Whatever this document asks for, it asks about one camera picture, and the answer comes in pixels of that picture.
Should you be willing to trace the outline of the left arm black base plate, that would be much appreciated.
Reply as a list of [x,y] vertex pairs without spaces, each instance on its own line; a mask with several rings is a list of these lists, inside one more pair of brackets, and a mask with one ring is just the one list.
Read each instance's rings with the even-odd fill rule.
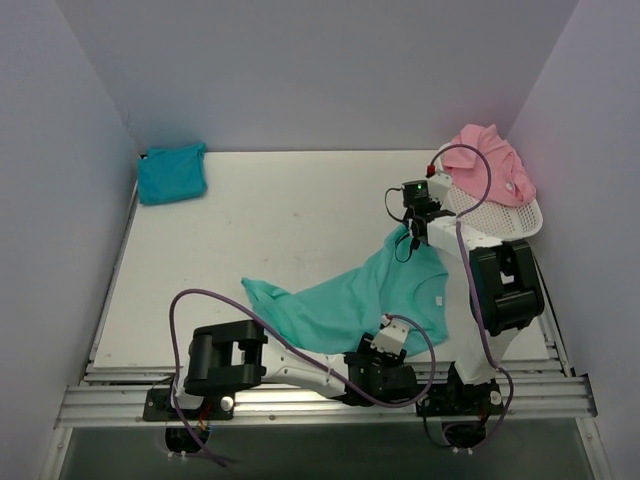
[[[178,397],[178,405],[188,421],[223,421],[234,417],[235,401],[232,396],[197,397],[184,394]],[[142,419],[145,422],[180,420],[170,387],[152,388],[147,392]]]

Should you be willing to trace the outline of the mint green t-shirt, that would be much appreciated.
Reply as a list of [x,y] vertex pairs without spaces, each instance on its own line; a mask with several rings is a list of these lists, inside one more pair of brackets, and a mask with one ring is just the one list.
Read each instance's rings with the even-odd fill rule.
[[316,353],[353,351],[364,333],[376,334],[382,316],[414,320],[437,346],[448,339],[448,271],[429,246],[411,253],[398,227],[362,266],[297,293],[264,280],[241,284],[253,311],[288,343]]

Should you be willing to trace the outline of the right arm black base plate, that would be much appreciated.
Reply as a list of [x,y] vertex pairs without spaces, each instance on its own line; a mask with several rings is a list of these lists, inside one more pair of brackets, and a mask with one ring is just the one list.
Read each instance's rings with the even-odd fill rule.
[[499,415],[504,411],[502,395],[496,383],[454,386],[433,385],[426,398],[416,404],[422,417],[477,417]]

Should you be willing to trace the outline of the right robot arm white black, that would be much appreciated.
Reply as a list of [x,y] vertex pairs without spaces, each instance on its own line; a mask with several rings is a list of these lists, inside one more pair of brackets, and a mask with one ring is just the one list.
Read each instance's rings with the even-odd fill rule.
[[462,222],[431,194],[432,184],[431,180],[402,184],[402,224],[411,253],[430,246],[465,268],[476,327],[454,362],[459,378],[443,390],[447,406],[464,413],[480,400],[477,385],[495,378],[511,342],[543,312],[544,299],[529,244],[523,239],[503,240]]

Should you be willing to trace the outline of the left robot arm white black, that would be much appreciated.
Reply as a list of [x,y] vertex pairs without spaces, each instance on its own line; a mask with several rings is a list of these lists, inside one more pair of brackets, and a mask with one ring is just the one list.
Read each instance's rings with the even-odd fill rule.
[[267,383],[311,390],[350,406],[396,404],[420,391],[413,368],[404,363],[406,350],[381,351],[370,333],[352,352],[303,353],[312,360],[286,349],[251,320],[200,327],[177,385],[167,393],[166,408],[179,419],[190,419],[206,398],[231,397]]

